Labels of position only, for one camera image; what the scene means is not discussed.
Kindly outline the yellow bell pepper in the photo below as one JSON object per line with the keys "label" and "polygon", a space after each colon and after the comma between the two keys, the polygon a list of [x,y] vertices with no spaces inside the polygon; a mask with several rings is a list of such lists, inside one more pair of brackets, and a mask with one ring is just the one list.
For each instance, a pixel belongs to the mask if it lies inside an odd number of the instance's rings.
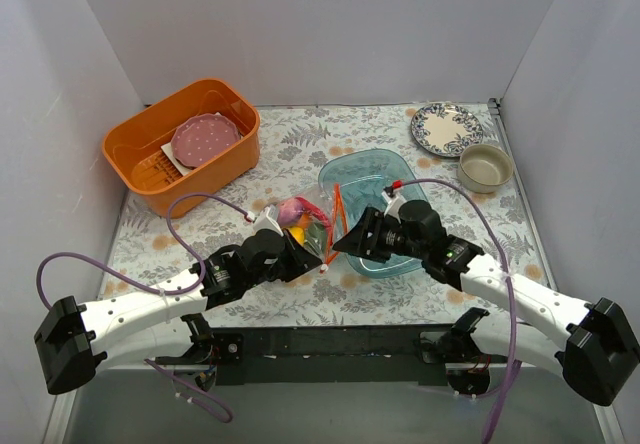
{"label": "yellow bell pepper", "polygon": [[294,226],[289,228],[289,232],[298,244],[301,246],[305,244],[305,231],[302,228]]}

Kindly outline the orange fruit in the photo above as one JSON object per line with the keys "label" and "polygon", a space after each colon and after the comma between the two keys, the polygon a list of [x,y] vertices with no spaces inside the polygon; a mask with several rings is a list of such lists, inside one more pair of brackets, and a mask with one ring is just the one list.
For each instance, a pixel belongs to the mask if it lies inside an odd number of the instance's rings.
{"label": "orange fruit", "polygon": [[306,230],[312,223],[312,218],[308,214],[303,214],[295,224],[296,227]]}

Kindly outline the clear zip top bag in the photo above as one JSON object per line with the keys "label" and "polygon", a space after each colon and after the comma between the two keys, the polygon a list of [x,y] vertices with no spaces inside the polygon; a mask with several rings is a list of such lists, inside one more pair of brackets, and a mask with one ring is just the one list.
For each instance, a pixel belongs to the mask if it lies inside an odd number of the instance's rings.
{"label": "clear zip top bag", "polygon": [[341,187],[315,185],[274,204],[276,222],[288,230],[306,251],[321,260],[321,274],[329,270],[340,254],[336,240],[347,233],[347,219]]}

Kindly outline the purple onion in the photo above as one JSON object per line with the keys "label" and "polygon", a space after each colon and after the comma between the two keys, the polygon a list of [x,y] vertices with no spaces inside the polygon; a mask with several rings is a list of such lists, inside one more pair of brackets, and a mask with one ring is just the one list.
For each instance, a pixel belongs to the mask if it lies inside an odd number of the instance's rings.
{"label": "purple onion", "polygon": [[277,222],[280,226],[294,225],[304,214],[304,206],[297,197],[289,198],[278,204]]}

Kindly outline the red chili pepper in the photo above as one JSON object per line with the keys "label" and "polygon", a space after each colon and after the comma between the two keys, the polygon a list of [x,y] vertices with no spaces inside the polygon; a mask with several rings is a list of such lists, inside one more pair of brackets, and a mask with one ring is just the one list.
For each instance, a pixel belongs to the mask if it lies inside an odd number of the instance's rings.
{"label": "red chili pepper", "polygon": [[325,228],[329,228],[331,222],[326,213],[315,204],[311,203],[303,197],[297,197],[297,201],[301,204],[305,213],[312,215],[317,219]]}

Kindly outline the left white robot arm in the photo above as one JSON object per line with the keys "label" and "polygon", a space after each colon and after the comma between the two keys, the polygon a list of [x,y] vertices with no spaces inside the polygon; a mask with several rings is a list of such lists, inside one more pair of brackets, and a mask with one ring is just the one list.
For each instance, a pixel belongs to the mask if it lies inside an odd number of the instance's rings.
{"label": "left white robot arm", "polygon": [[76,390],[120,362],[157,358],[169,365],[219,364],[231,358],[204,312],[241,299],[265,282],[289,282],[323,260],[290,231],[262,229],[160,283],[150,292],[78,303],[55,302],[34,343],[51,395]]}

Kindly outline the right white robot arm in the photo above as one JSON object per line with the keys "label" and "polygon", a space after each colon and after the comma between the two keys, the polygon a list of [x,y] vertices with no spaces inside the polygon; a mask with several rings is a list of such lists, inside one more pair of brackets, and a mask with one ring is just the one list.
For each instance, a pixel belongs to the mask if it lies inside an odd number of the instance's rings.
{"label": "right white robot arm", "polygon": [[425,201],[408,201],[394,215],[369,207],[332,247],[380,263],[394,255],[417,259],[436,281],[516,313],[465,312],[441,336],[423,338],[433,359],[512,355],[561,376],[599,406],[613,403],[639,365],[639,342],[617,303],[589,303],[508,275],[482,248],[448,233]]}

